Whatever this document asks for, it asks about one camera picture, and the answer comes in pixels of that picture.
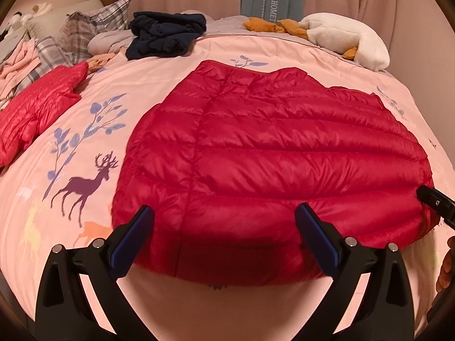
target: plaid pillow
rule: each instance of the plaid pillow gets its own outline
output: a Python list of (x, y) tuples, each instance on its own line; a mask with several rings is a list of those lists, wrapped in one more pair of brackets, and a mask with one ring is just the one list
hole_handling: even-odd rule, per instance
[(60, 48), (53, 37), (45, 37), (38, 41), (36, 51), (41, 63), (17, 85), (15, 95), (59, 65), (72, 66), (70, 56)]
[(75, 65), (92, 57), (88, 43), (99, 33), (128, 29), (128, 6), (131, 0), (119, 0), (87, 14), (70, 14), (60, 31), (58, 44), (70, 53)]

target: pink duvet cover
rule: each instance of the pink duvet cover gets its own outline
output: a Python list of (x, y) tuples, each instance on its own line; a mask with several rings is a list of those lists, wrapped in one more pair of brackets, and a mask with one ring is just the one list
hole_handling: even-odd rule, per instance
[[(149, 108), (206, 59), (261, 72), (297, 67), (326, 87), (375, 92), (427, 152), (436, 188), (455, 196), (455, 172), (447, 155), (409, 91), (390, 76), (303, 43), (272, 37), (208, 37), (197, 42), (191, 55), (174, 59), (127, 62), (119, 55), (86, 81), (82, 100), (0, 177), (0, 268), (32, 318), (51, 247), (56, 243), (78, 247), (109, 235), (118, 166), (133, 128)], [(76, 184), (70, 183), (74, 177)], [(438, 226), (404, 251), (417, 326), (434, 298), (434, 283), (447, 251), (445, 241), (451, 234), (447, 227)], [(366, 280), (364, 276), (340, 328), (352, 320)], [(97, 319), (110, 329), (89, 281), (83, 278), (83, 283)], [(160, 341), (290, 340), (330, 283), (323, 278), (288, 286), (215, 290), (136, 266), (119, 280), (133, 308)]]

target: red down vest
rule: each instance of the red down vest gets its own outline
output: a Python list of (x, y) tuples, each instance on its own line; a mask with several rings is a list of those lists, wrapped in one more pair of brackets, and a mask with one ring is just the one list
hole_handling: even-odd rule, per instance
[(295, 224), (308, 201), (343, 236), (403, 248), (437, 218), (417, 139), (378, 96), (326, 88), (306, 72), (204, 61), (139, 121), (112, 204), (113, 226), (155, 211), (137, 263), (206, 284), (320, 275)]

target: red garment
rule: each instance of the red garment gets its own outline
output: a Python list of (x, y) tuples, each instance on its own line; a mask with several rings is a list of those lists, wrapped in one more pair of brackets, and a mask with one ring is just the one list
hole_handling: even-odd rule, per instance
[(297, 68), (204, 61), (137, 124), (112, 221), (154, 209), (137, 259), (150, 270), (206, 284), (290, 283), (319, 275), (298, 204), (364, 245), (403, 248), (438, 221), (416, 197), (431, 175), (378, 96), (325, 88)]
[(88, 64), (59, 66), (37, 79), (0, 112), (0, 168), (26, 150), (37, 136), (80, 100), (73, 89), (88, 73)]

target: metal screw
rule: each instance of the metal screw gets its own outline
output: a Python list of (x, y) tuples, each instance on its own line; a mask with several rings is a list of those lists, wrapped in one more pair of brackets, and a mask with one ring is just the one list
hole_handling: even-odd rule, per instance
[(102, 238), (97, 238), (95, 241), (93, 241), (92, 245), (93, 247), (99, 249), (100, 247), (103, 247), (104, 240)]
[(394, 243), (394, 242), (391, 242), (388, 245), (388, 249), (390, 251), (397, 252), (398, 251), (398, 245), (396, 243)]
[(346, 243), (346, 245), (348, 246), (351, 246), (351, 247), (354, 247), (357, 245), (357, 240), (353, 237), (347, 237), (344, 242)]
[(54, 254), (58, 254), (62, 249), (63, 249), (63, 246), (60, 244), (57, 244), (52, 248), (52, 252)]

